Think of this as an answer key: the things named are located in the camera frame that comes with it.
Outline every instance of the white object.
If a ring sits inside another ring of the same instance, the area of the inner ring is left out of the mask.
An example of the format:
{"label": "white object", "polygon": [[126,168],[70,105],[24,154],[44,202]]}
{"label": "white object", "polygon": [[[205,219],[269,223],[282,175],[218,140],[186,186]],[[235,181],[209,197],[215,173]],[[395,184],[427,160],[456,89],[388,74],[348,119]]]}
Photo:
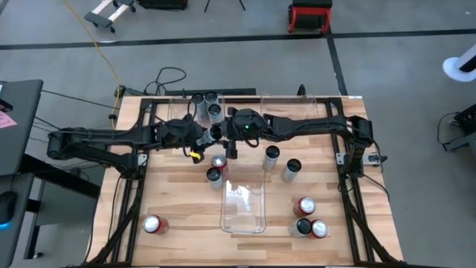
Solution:
{"label": "white object", "polygon": [[471,82],[476,79],[476,45],[461,57],[451,57],[443,62],[443,71],[451,79]]}

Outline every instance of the black desk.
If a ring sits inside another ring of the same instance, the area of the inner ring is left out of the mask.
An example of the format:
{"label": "black desk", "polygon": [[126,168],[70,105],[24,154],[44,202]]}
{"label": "black desk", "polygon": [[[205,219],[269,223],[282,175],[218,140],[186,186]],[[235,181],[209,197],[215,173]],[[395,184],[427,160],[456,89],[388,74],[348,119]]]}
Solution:
{"label": "black desk", "polygon": [[[94,199],[100,194],[99,186],[25,154],[42,86],[41,80],[9,82],[2,84],[0,92],[0,98],[13,105],[13,111],[8,112],[8,115],[17,123],[16,126],[0,129],[0,193],[10,189],[12,175],[16,174],[13,183],[19,198],[10,228],[0,234],[0,268],[11,265],[25,211],[39,211],[39,201],[28,199],[33,178],[43,179]],[[39,226],[35,223],[30,232],[25,258],[33,257],[38,232]]]}

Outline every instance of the wooden table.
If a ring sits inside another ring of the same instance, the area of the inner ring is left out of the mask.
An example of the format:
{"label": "wooden table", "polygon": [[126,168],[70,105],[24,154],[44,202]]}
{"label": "wooden table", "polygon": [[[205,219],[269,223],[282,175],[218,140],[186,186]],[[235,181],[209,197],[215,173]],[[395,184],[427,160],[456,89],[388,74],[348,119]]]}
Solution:
{"label": "wooden table", "polygon": [[[129,129],[138,117],[140,97],[123,99],[118,129]],[[361,98],[342,97],[345,115],[366,118]],[[236,104],[237,109],[251,107],[260,111],[259,104]],[[267,112],[275,115],[302,115],[309,109],[299,106],[276,106]],[[318,117],[326,117],[324,105],[314,108]],[[159,105],[157,115],[167,118],[167,105]],[[262,141],[256,149],[238,144],[239,158],[243,163],[261,163],[264,149],[270,142]],[[181,149],[151,152],[148,161],[141,216],[137,230],[132,264],[148,265],[346,265],[353,264],[350,252],[341,193],[338,192],[338,174],[330,135],[301,136],[278,144],[281,155],[277,167],[266,176],[266,230],[261,234],[230,234],[220,229],[221,191],[215,192],[205,178],[210,167],[210,156],[223,149],[207,150],[206,161],[194,165],[185,158]],[[115,147],[116,153],[126,153],[128,147]],[[290,158],[300,159],[303,168],[296,180],[286,184],[280,172]],[[366,167],[365,173],[383,184],[377,167]],[[112,197],[119,173],[112,168],[106,171],[100,200],[97,205],[92,238],[92,259],[106,244],[112,209]],[[117,223],[124,182],[120,183],[116,197]],[[368,226],[382,245],[397,259],[402,259],[392,213],[385,193],[367,179],[360,179]],[[308,196],[317,203],[310,220],[322,219],[329,226],[329,234],[321,240],[292,238],[288,226],[296,220],[293,204]],[[157,214],[169,220],[170,230],[164,235],[147,234],[142,222],[148,214]],[[361,259],[365,250],[361,232],[356,226]],[[126,230],[121,244],[119,260],[126,251]]]}

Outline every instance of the yellow cable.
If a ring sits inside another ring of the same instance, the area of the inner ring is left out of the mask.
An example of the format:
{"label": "yellow cable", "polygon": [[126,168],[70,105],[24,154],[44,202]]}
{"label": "yellow cable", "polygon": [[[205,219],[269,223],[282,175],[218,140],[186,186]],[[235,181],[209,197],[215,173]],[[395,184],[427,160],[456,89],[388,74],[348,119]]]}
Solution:
{"label": "yellow cable", "polygon": [[[62,0],[62,1],[65,3],[65,5],[69,9],[69,11],[71,11],[73,13],[73,15],[76,17],[77,21],[80,22],[80,24],[83,26],[84,30],[89,35],[92,42],[94,43],[94,46],[95,46],[97,52],[106,61],[107,65],[109,65],[109,67],[112,71],[112,74],[114,75],[114,79],[116,80],[116,100],[114,102],[114,108],[112,109],[112,114],[114,114],[115,110],[117,108],[117,105],[118,105],[118,101],[119,101],[119,88],[120,88],[120,86],[119,86],[119,77],[116,74],[116,71],[114,70],[114,67],[112,67],[112,64],[107,60],[107,58],[106,58],[106,56],[104,56],[103,52],[101,52],[101,50],[100,50],[99,46],[97,45],[97,42],[94,39],[94,37],[91,35],[91,33],[89,33],[88,28],[86,27],[86,25],[84,25],[83,20],[76,14],[76,12],[74,12],[73,8],[69,5],[68,0]],[[111,124],[112,124],[112,129],[115,129],[114,119],[111,119]]]}

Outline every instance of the concrete floor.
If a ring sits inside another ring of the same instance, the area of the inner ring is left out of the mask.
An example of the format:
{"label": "concrete floor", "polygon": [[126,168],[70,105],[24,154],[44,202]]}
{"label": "concrete floor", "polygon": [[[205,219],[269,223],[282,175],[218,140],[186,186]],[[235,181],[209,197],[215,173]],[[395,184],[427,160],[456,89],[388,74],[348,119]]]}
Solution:
{"label": "concrete floor", "polygon": [[[70,2],[80,16],[99,3]],[[102,42],[287,34],[289,0],[243,2],[245,12],[237,0],[212,0],[207,13],[203,13],[206,0],[190,1],[189,8],[178,13],[138,7],[137,13],[119,18],[116,34],[87,27]],[[454,30],[475,25],[473,0],[335,0],[332,18],[334,33]],[[60,0],[10,0],[0,15],[0,32],[0,47],[89,42]],[[436,142],[441,115],[461,111],[476,100],[476,83],[450,80],[441,65],[475,41],[475,35],[335,40],[347,91],[364,97],[376,140],[389,156],[385,184],[403,255],[412,264],[473,267],[476,262],[475,159],[466,149],[445,153]],[[339,94],[325,39],[121,46],[103,48],[103,52],[120,82],[135,89],[153,80],[160,68],[176,66],[187,72],[187,78],[170,89],[255,87],[259,94],[293,95],[303,83],[314,95]],[[175,75],[167,73],[164,80]],[[114,102],[114,80],[93,48],[0,51],[0,80],[33,78],[43,79],[44,89],[53,92],[108,105]],[[37,115],[61,127],[107,127],[109,113],[107,108],[44,93]],[[442,134],[450,139],[459,133],[444,125]],[[33,130],[32,137],[45,140],[46,133]],[[50,162],[42,142],[30,141],[28,153]],[[91,179],[100,184],[100,170]],[[62,190],[46,185],[46,191]],[[55,209],[45,223],[62,223],[40,231],[37,249],[45,256],[22,260],[22,241],[28,231],[23,230],[12,267],[81,262],[94,203],[64,193],[58,194],[59,199],[82,204],[82,212],[71,220],[54,206],[54,200],[49,201]]]}

